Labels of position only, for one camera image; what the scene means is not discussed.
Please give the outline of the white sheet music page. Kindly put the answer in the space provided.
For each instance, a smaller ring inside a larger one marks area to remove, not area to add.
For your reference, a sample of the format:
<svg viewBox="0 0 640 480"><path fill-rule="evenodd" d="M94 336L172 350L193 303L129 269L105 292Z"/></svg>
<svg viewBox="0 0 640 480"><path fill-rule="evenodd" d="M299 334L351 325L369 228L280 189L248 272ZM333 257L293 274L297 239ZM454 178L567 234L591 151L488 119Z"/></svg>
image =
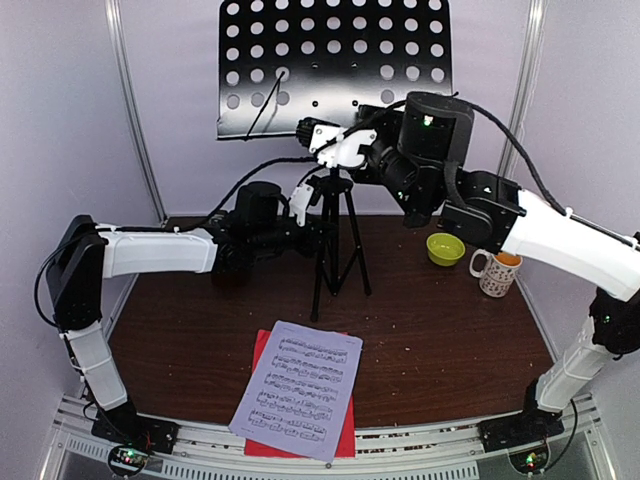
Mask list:
<svg viewBox="0 0 640 480"><path fill-rule="evenodd" d="M277 321L229 423L231 433L302 457L335 458L363 340Z"/></svg>

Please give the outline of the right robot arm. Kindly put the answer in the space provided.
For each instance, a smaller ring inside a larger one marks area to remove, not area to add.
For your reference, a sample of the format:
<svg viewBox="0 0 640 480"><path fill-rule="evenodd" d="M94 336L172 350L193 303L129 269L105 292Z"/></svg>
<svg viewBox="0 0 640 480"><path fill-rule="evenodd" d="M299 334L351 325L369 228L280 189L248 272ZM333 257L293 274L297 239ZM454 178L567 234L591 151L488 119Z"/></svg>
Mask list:
<svg viewBox="0 0 640 480"><path fill-rule="evenodd" d="M467 244L537 260L596 286L584 335L531 382L522 411L481 424L488 438L506 431L530 442L559 424L607 362L638 350L639 240L578 216L544 186L529 191L488 171L465 170L481 113L455 96L413 91L386 107L361 107L345 137L374 133L362 151L364 177L396 198L406 225L424 226L438 214L440 227Z"/></svg>

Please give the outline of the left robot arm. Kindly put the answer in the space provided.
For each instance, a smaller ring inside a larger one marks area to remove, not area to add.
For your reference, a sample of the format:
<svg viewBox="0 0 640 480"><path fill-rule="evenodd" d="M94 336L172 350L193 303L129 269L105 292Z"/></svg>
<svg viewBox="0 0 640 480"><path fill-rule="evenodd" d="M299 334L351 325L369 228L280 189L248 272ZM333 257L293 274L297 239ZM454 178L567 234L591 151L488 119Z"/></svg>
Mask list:
<svg viewBox="0 0 640 480"><path fill-rule="evenodd" d="M45 281L53 312L42 320L55 328L81 372L106 429L123 444L144 433L101 327L104 280L158 272L229 273L251 269L287 250L311 257L336 236L335 226L307 215L308 201L296 189L285 197L279 185L245 174L225 195L235 207L216 206L187 226L98 224L78 215L36 275Z"/></svg>

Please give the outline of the black music stand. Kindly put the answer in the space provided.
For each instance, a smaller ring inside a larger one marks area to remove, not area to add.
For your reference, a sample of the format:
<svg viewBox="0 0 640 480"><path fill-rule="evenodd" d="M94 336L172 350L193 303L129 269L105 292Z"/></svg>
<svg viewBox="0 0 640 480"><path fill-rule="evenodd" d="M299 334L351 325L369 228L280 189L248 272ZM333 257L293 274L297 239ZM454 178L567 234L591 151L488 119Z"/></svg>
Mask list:
<svg viewBox="0 0 640 480"><path fill-rule="evenodd" d="M348 129L361 107L452 90L444 1L226 1L218 46L222 140L295 137L306 117ZM324 168L307 215L338 227L312 257L316 286L337 293L365 258L356 245L348 264L339 261L339 212L353 208L357 183L350 170Z"/></svg>

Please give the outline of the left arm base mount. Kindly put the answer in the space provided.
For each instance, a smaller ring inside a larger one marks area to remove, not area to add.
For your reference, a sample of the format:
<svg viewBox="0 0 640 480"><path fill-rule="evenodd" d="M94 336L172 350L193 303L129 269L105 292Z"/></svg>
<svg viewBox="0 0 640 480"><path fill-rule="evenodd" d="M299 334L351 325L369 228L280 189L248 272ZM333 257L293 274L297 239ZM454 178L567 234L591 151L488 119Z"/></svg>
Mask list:
<svg viewBox="0 0 640 480"><path fill-rule="evenodd" d="M150 466L157 453L171 454L179 425L175 422L142 416L134 433L123 433L99 416L91 434L114 443L107 454L107 466L119 477L132 477Z"/></svg>

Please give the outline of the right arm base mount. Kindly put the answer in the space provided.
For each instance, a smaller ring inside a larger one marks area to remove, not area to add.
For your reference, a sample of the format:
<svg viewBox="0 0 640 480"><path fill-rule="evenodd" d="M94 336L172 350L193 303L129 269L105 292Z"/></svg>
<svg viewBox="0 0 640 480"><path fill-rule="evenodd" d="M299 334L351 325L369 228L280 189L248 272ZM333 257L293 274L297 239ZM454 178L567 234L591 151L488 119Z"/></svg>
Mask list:
<svg viewBox="0 0 640 480"><path fill-rule="evenodd" d="M512 468L528 476L541 474L551 466L548 440L564 431L563 422L553 416L526 418L515 414L478 424L484 451L506 450Z"/></svg>

